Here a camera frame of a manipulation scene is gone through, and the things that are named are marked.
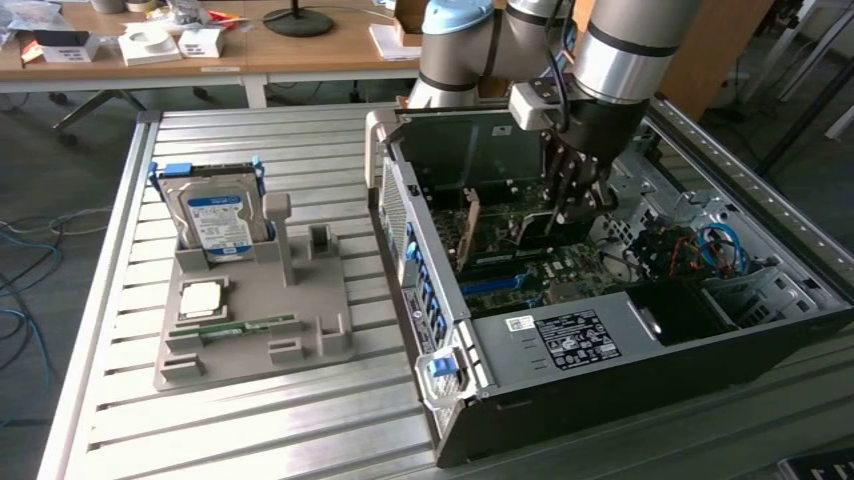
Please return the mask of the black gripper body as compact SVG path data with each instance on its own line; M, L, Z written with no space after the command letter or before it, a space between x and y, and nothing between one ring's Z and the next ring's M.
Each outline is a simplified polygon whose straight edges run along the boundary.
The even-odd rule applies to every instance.
M648 99L632 104L592 99L571 101L568 128L559 138L599 163L611 163L628 145L648 104Z

